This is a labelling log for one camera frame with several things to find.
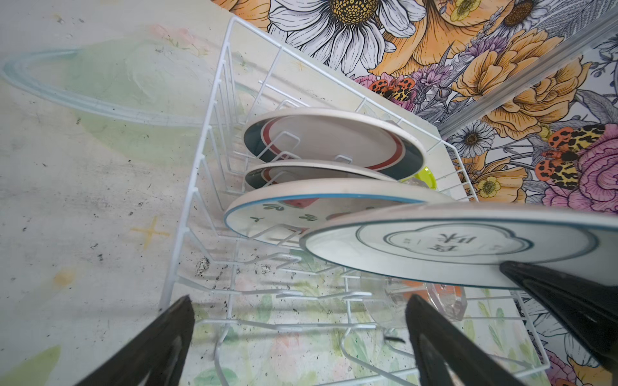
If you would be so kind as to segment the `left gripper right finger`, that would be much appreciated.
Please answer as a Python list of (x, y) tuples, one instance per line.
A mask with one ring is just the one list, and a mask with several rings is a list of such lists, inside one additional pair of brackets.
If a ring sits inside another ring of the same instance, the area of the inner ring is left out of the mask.
[(423, 298), (413, 295), (405, 311), (422, 385), (521, 385)]

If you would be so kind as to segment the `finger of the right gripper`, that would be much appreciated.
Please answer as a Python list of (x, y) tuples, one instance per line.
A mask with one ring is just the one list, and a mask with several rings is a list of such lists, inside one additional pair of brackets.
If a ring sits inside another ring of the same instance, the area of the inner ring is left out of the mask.
[(521, 262), (503, 262), (500, 271), (544, 306), (603, 368), (617, 370), (616, 286)]

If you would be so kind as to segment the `watermelon pattern plate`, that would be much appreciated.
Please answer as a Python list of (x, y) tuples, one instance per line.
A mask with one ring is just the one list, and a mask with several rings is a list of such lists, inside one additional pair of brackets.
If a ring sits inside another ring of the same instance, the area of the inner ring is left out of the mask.
[(307, 230), (339, 216), (399, 204), (447, 204), (443, 193), (377, 179), (330, 178), (279, 183), (238, 197), (225, 225), (254, 241), (299, 248)]

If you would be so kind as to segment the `white wire dish rack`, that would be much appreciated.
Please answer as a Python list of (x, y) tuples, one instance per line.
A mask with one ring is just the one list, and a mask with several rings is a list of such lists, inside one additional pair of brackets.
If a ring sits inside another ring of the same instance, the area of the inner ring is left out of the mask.
[(242, 236), (225, 211), (259, 164), (243, 126), (270, 111), (333, 107), (393, 122), (426, 148), (440, 192), (464, 198), (454, 147), (438, 130), (388, 106), (250, 23), (232, 17), (218, 51), (201, 136), (159, 308), (182, 295), (196, 313), (187, 385), (417, 385), (403, 329), (379, 326), (361, 273), (300, 253), (299, 230)]

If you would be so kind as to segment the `white plate green rim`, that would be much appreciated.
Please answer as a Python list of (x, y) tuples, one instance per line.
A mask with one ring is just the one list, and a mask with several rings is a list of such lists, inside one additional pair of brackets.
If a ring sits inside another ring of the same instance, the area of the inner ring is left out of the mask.
[(617, 283), (617, 218), (533, 204), (401, 204), (343, 215), (309, 229), (301, 248), (383, 276), (512, 289), (503, 262)]

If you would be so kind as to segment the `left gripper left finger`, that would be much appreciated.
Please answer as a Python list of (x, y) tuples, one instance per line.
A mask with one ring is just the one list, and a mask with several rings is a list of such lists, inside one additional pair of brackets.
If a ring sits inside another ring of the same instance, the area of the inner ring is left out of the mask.
[(195, 322), (190, 297), (181, 297), (78, 384), (178, 385)]

